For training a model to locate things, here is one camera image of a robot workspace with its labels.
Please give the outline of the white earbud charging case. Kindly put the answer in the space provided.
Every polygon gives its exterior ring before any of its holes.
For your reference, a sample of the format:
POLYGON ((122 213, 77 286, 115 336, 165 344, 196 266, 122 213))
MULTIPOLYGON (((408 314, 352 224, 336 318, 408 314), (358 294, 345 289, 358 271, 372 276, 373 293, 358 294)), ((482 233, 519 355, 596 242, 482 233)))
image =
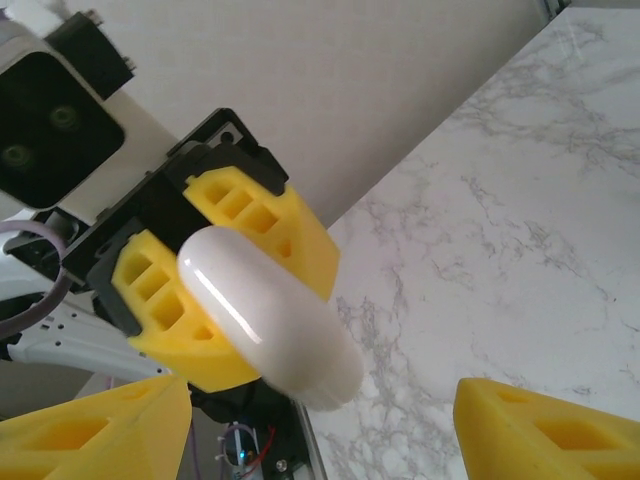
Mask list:
POLYGON ((199 306, 273 389, 314 411, 356 397, 364 364, 337 313, 249 239, 203 228, 177 264, 199 306))

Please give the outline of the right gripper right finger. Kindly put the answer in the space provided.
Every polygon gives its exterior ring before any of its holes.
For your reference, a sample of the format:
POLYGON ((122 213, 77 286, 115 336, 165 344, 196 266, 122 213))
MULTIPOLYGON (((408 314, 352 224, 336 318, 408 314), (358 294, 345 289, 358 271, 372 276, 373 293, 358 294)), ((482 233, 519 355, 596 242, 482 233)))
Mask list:
POLYGON ((640 422, 483 378, 458 382, 469 480, 640 480, 640 422))

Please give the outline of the aluminium table edge rail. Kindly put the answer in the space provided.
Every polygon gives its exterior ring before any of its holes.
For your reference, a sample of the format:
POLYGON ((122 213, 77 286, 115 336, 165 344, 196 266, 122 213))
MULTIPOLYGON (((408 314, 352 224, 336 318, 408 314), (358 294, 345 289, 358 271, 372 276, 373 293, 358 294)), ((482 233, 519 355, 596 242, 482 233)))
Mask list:
POLYGON ((308 460, 305 462, 306 473, 302 474, 302 470, 298 469, 294 474, 295 480, 329 480, 326 469, 323 464, 318 443, 313 431, 313 427, 306 408, 298 403, 293 402, 297 416, 302 428, 305 439, 308 460))

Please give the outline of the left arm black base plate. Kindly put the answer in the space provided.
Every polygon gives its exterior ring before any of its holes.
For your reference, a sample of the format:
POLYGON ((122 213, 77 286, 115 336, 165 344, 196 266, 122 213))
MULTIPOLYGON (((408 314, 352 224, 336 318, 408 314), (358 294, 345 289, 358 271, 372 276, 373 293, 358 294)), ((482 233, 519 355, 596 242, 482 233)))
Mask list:
POLYGON ((192 406, 201 409, 218 423, 265 423, 286 400, 261 379, 213 393, 207 393, 192 384, 188 387, 192 406))

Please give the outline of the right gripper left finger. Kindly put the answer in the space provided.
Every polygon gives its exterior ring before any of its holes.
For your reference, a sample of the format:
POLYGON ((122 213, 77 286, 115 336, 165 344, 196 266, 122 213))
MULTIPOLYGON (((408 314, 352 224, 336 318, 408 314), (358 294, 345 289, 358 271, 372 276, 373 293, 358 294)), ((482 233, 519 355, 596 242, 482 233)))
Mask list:
POLYGON ((0 422, 0 480, 176 480, 192 407, 164 375, 0 422))

